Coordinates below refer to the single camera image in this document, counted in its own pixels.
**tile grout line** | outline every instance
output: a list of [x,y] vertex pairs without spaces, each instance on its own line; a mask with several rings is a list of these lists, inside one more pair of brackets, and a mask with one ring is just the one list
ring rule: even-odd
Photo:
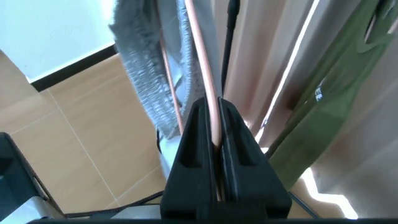
[[58,110],[59,110],[59,108],[54,109],[53,111],[51,111],[51,112],[45,114],[43,117],[41,117],[41,118],[39,118],[39,119],[37,119],[37,120],[35,120],[35,121],[30,122],[29,124],[27,124],[27,125],[25,125],[25,126],[19,128],[17,131],[12,132],[10,135],[13,135],[13,134],[15,134],[15,133],[18,133],[19,131],[22,131],[23,129],[25,129],[25,128],[27,128],[27,127],[29,127],[29,126],[31,126],[31,125],[33,125],[33,124],[35,124],[35,123],[37,123],[37,122],[43,120],[44,118],[50,116],[51,114],[57,112]]
[[68,120],[68,118],[65,116],[65,114],[63,113],[63,111],[62,111],[60,105],[58,104],[58,102],[57,102],[56,99],[54,98],[53,94],[52,94],[50,91],[49,91],[49,93],[50,93],[51,97],[53,98],[55,104],[58,106],[58,109],[60,110],[62,116],[63,116],[63,117],[65,118],[65,120],[67,121],[67,123],[68,123],[70,129],[72,130],[73,134],[74,134],[75,137],[77,138],[77,141],[80,143],[81,147],[82,147],[83,150],[86,152],[88,158],[90,159],[91,163],[93,164],[93,166],[94,166],[95,169],[97,170],[97,172],[98,172],[99,176],[101,177],[102,181],[104,182],[105,186],[108,188],[108,190],[109,190],[109,192],[111,193],[113,199],[115,199],[116,203],[118,203],[118,205],[119,205],[119,202],[116,200],[116,197],[115,197],[114,194],[112,193],[112,191],[111,191],[111,189],[109,188],[108,184],[106,183],[104,177],[101,175],[101,173],[100,173],[100,171],[98,170],[97,166],[95,165],[94,161],[92,160],[92,158],[91,158],[90,155],[88,154],[88,151],[87,151],[86,147],[83,145],[83,143],[81,142],[80,138],[77,136],[77,133],[75,132],[74,128],[73,128],[73,127],[71,126],[71,124],[69,123],[69,120]]
[[127,194],[127,192],[131,189],[133,189],[137,184],[139,184],[142,180],[144,180],[149,174],[153,173],[157,168],[159,168],[160,165],[158,165],[157,167],[155,167],[153,170],[151,170],[147,175],[145,175],[143,178],[141,178],[140,180],[138,180],[135,184],[133,184],[129,189],[127,189],[123,194],[121,194],[120,196],[118,196],[118,198],[116,199],[116,202],[118,202],[118,200],[124,196],[125,194]]
[[88,91],[88,92],[86,92],[86,93],[84,93],[84,94],[82,94],[82,95],[76,97],[75,99],[71,100],[71,101],[68,102],[68,103],[65,103],[63,107],[69,106],[70,104],[72,104],[72,103],[74,103],[74,102],[76,102],[76,101],[82,99],[83,97],[89,95],[90,93],[93,93],[93,92],[96,91],[97,89],[99,89],[99,88],[101,88],[101,87],[107,85],[107,84],[110,83],[111,81],[113,81],[113,80],[115,80],[115,79],[117,79],[117,78],[120,78],[120,77],[121,77],[121,76],[118,75],[118,76],[116,76],[116,77],[111,78],[110,80],[105,81],[104,83],[98,85],[97,87],[92,88],[90,91]]

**fuzzy gray fabric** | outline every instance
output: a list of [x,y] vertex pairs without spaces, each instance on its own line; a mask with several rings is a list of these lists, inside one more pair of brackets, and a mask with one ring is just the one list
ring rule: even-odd
[[[184,0],[158,1],[166,49],[182,72],[176,86],[184,125],[195,100],[205,95],[200,67]],[[159,45],[159,29],[154,1],[119,0],[114,8],[114,33],[118,52],[127,75],[148,115],[162,137],[178,135],[173,99],[167,83]],[[196,0],[202,36],[208,54],[213,80],[221,96],[218,44],[213,15],[208,0]]]

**green garment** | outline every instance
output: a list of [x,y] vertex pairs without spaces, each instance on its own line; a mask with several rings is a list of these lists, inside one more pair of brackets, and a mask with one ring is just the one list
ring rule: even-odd
[[394,38],[387,32],[397,15],[395,1],[362,0],[312,71],[286,128],[269,148],[269,162],[286,189],[342,127],[362,82]]

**tile floor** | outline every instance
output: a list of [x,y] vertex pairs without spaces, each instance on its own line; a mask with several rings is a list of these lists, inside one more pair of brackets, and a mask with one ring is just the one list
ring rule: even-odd
[[[163,190],[155,130],[117,55],[37,93],[0,52],[0,131],[65,213]],[[293,204],[290,218],[310,218]]]

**gray cloth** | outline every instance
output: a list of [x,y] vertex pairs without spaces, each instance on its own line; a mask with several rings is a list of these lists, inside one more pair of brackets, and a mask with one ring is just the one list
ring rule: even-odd
[[[160,20],[170,60],[180,70],[176,92],[184,125],[195,100],[205,95],[184,0],[158,1]],[[208,0],[195,1],[195,10],[205,41],[206,52],[218,96],[221,96],[218,44]],[[114,8],[114,24],[109,26],[127,75],[148,115],[162,137],[178,135],[173,99],[167,83],[159,45],[159,25],[154,1],[119,0]]]

